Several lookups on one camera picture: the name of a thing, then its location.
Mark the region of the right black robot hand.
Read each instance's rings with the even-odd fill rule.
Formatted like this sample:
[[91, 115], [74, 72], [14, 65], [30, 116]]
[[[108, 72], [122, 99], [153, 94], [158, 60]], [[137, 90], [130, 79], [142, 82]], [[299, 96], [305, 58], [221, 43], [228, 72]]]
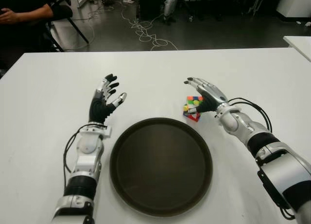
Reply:
[[187, 115], [210, 111], [215, 112], [219, 105], [228, 103], [227, 97], [215, 85], [204, 79], [188, 77], [184, 84], [194, 87], [203, 97], [201, 104], [186, 111]]

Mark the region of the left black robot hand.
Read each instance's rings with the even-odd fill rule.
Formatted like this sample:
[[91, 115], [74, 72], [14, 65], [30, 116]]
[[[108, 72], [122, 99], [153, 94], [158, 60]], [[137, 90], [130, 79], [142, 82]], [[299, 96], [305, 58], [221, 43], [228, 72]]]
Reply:
[[108, 98], [116, 92], [116, 87], [119, 85], [115, 82], [117, 76], [109, 74], [105, 76], [100, 85], [94, 91], [89, 108], [89, 122], [97, 122], [103, 124], [105, 119], [114, 112], [126, 99], [127, 94], [120, 94], [114, 101], [108, 103]]

